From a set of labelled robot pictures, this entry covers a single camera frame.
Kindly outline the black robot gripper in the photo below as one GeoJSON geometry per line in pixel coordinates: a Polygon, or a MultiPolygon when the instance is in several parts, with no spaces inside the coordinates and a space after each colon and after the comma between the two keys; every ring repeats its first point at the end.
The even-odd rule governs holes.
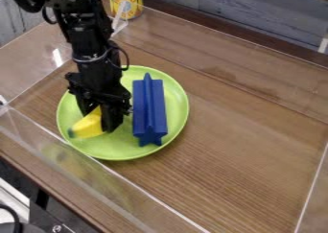
{"type": "Polygon", "coordinates": [[[131,92],[120,82],[128,67],[121,66],[118,58],[73,59],[73,62],[77,71],[66,73],[65,80],[80,113],[85,116],[98,105],[102,131],[113,132],[131,107],[131,92]]]}

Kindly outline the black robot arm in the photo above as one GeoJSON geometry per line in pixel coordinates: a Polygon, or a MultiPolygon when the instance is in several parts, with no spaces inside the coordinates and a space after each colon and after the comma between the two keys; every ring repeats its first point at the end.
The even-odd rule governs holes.
{"type": "Polygon", "coordinates": [[[131,92],[121,84],[129,69],[125,51],[110,40],[112,20],[102,0],[14,0],[23,11],[42,15],[57,25],[72,46],[76,70],[65,75],[69,93],[74,95],[80,112],[100,111],[101,129],[112,132],[123,124],[131,108],[131,92]]]}

